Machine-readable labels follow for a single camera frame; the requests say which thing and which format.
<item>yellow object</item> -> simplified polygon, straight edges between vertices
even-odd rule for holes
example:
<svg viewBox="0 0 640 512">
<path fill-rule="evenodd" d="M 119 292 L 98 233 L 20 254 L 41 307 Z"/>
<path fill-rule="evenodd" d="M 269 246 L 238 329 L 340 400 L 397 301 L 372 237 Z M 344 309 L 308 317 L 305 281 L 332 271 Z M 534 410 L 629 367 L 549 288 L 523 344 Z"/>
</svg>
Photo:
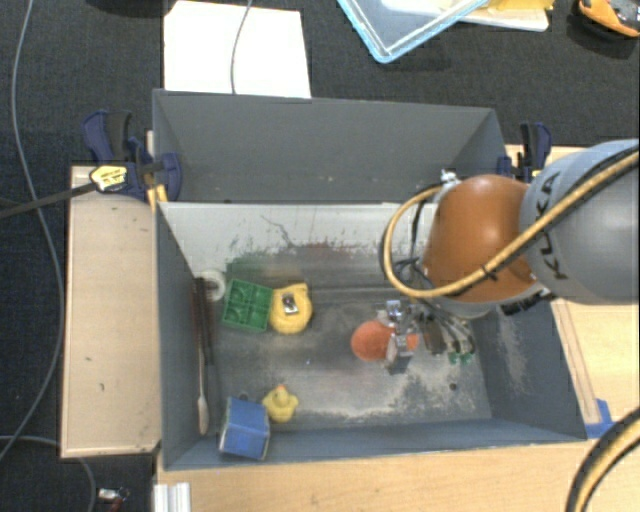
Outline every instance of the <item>yellow object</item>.
<svg viewBox="0 0 640 512">
<path fill-rule="evenodd" d="M 269 418 L 276 423 L 288 422 L 298 404 L 298 397 L 289 393 L 282 384 L 269 391 L 267 396 L 262 399 L 262 405 L 266 407 Z"/>
<path fill-rule="evenodd" d="M 485 6 L 498 11 L 551 9 L 555 0 L 490 0 Z"/>
<path fill-rule="evenodd" d="M 156 185 L 147 190 L 147 200 L 149 201 L 149 205 L 151 206 L 151 211 L 156 211 L 156 203 L 166 203 L 169 201 L 167 197 L 167 189 L 164 188 L 164 185 Z"/>
<path fill-rule="evenodd" d="M 614 10 L 611 2 L 608 0 L 595 0 L 588 3 L 580 1 L 578 2 L 578 9 L 587 18 L 591 18 L 609 30 L 615 30 L 627 37 L 638 37 L 638 30 L 630 25 L 627 26 L 621 23 L 621 20 L 618 18 L 619 14 Z"/>
<path fill-rule="evenodd" d="M 297 312 L 287 312 L 284 299 L 290 295 Z M 309 288 L 306 283 L 293 284 L 286 288 L 273 290 L 273 301 L 269 314 L 269 324 L 281 334 L 296 334 L 303 331 L 311 315 L 313 307 L 309 299 Z"/>
<path fill-rule="evenodd" d="M 93 181 L 100 192 L 113 190 L 114 187 L 122 187 L 127 183 L 127 168 L 116 165 L 102 165 L 91 171 Z"/>
<path fill-rule="evenodd" d="M 632 450 L 632 447 L 637 446 L 638 442 L 640 442 L 640 417 L 638 417 L 637 411 L 627 416 L 627 419 L 628 421 L 623 420 L 624 423 L 618 424 L 617 437 L 612 439 L 608 445 L 605 445 L 596 456 L 597 459 L 595 459 L 589 471 L 583 475 L 584 479 L 577 492 L 575 503 L 567 506 L 569 512 L 583 512 L 586 510 L 594 489 L 604 479 L 609 470 L 623 454 L 628 450 Z"/>
</svg>

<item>blue clamp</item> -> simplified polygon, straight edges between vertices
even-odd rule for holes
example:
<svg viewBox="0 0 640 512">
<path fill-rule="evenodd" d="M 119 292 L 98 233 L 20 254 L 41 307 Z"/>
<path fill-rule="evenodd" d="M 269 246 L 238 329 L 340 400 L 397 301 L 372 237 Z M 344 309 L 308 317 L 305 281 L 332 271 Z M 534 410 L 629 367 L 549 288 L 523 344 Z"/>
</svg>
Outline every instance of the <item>blue clamp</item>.
<svg viewBox="0 0 640 512">
<path fill-rule="evenodd" d="M 531 183 L 535 171 L 544 168 L 551 153 L 551 132 L 542 123 L 522 123 L 520 125 L 524 152 L 518 152 L 517 165 L 507 155 L 498 158 L 496 174 Z"/>
<path fill-rule="evenodd" d="M 518 153 L 518 169 L 522 173 L 522 181 L 531 183 L 533 172 L 544 168 L 551 153 L 551 132 L 542 123 L 522 123 L 520 132 L 524 153 Z"/>
<path fill-rule="evenodd" d="M 135 137 L 128 136 L 131 112 L 98 110 L 82 122 L 85 145 L 98 165 L 118 164 L 126 168 L 126 185 L 113 192 L 139 201 L 147 200 L 151 188 L 144 177 L 153 174 L 154 183 L 164 185 L 170 201 L 178 199 L 182 187 L 182 167 L 177 153 L 165 153 L 159 162 Z"/>
<path fill-rule="evenodd" d="M 598 439 L 602 437 L 607 430 L 609 430 L 615 422 L 611 418 L 611 413 L 609 412 L 609 405 L 606 401 L 601 400 L 600 398 L 596 398 L 596 404 L 598 405 L 598 410 L 600 411 L 600 423 L 589 423 L 584 426 L 587 431 L 587 437 L 589 439 Z"/>
</svg>

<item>green toy block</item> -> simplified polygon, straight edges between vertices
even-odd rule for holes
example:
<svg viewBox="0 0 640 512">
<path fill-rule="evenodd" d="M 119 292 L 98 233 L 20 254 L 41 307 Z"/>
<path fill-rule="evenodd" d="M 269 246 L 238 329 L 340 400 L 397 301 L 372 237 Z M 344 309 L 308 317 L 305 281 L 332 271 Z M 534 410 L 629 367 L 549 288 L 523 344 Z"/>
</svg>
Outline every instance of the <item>green toy block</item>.
<svg viewBox="0 0 640 512">
<path fill-rule="evenodd" d="M 467 352 L 466 354 L 460 356 L 460 364 L 462 364 L 463 366 L 469 364 L 471 361 L 473 361 L 473 354 L 471 354 L 470 352 Z"/>
<path fill-rule="evenodd" d="M 229 327 L 264 332 L 269 324 L 273 290 L 240 279 L 229 283 L 222 323 Z"/>
</svg>

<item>yellow toy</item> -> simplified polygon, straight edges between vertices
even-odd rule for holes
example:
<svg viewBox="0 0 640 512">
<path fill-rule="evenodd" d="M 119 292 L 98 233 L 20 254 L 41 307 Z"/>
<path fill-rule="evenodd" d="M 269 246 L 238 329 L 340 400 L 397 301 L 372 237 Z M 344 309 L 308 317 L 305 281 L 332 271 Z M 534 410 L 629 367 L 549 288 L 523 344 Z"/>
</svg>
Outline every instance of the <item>yellow toy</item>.
<svg viewBox="0 0 640 512">
<path fill-rule="evenodd" d="M 293 417 L 298 403 L 298 397 L 289 393 L 283 384 L 269 391 L 262 399 L 269 418 L 276 423 L 287 423 Z"/>
<path fill-rule="evenodd" d="M 305 329 L 313 307 L 306 283 L 273 290 L 269 324 L 280 334 L 297 334 Z"/>
</svg>

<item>black carpet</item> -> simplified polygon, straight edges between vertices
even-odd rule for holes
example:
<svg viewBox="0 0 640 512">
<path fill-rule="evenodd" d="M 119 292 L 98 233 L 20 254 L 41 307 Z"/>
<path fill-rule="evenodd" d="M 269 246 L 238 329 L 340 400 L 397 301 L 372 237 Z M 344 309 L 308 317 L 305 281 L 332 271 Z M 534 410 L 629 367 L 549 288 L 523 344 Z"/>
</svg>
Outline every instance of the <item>black carpet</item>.
<svg viewBox="0 0 640 512">
<path fill-rule="evenodd" d="M 458 24 L 389 65 L 370 57 L 335 2 L 256 5 L 302 11 L 316 97 L 493 107 L 510 143 L 520 142 L 524 120 L 544 122 L 556 144 L 638 137 L 637 41 L 594 37 L 573 22 L 564 2 L 557 1 L 545 33 Z M 88 158 L 79 131 L 87 114 L 126 108 L 133 112 L 133 135 L 141 138 L 151 127 L 151 89 L 162 84 L 163 3 L 36 0 L 20 66 L 18 115 L 41 196 L 64 189 L 72 162 Z M 6 0 L 0 16 L 0 197 L 14 201 L 28 200 L 9 115 L 26 5 Z M 64 262 L 64 205 L 47 208 L 46 218 Z M 55 343 L 57 308 L 37 217 L 0 221 L 0 435 L 15 430 L 40 387 Z M 57 438 L 59 390 L 58 378 L 26 433 Z M 124 510 L 149 509 L 151 457 L 89 462 L 99 487 L 132 490 Z M 85 510 L 84 478 L 78 464 L 59 462 L 54 449 L 19 444 L 0 466 L 0 510 Z"/>
</svg>

